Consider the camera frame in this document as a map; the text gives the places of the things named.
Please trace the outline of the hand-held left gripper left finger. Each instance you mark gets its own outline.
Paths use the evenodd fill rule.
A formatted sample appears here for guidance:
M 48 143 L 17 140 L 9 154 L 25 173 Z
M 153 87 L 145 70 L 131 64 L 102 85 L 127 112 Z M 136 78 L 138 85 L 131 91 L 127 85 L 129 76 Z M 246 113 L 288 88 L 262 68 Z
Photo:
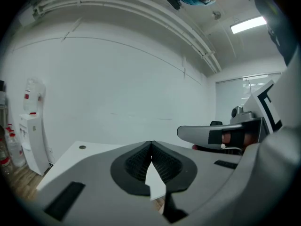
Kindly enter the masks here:
M 151 163 L 149 142 L 74 144 L 38 185 L 36 216 L 44 226 L 162 226 L 152 200 L 165 186 Z

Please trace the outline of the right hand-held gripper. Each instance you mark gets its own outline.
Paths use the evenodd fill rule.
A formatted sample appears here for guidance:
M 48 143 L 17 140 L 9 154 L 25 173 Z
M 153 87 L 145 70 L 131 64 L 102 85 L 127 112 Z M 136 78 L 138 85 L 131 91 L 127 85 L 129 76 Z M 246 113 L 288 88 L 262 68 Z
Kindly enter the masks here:
M 257 134 L 257 143 L 282 127 L 281 119 L 276 112 L 269 90 L 274 81 L 270 80 L 255 91 L 243 106 L 233 108 L 229 125 L 215 126 L 180 126 L 177 136 L 186 142 L 202 147 L 221 147 L 223 132 L 245 128 L 247 132 Z

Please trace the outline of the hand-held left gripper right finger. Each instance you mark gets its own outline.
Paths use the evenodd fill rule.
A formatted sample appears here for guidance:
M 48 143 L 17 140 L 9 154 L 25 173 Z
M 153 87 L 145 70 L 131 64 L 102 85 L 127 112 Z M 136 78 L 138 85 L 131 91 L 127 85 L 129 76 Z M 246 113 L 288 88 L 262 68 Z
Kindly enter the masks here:
M 152 141 L 152 163 L 166 185 L 163 216 L 169 223 L 204 205 L 234 172 L 241 156 L 197 151 Z

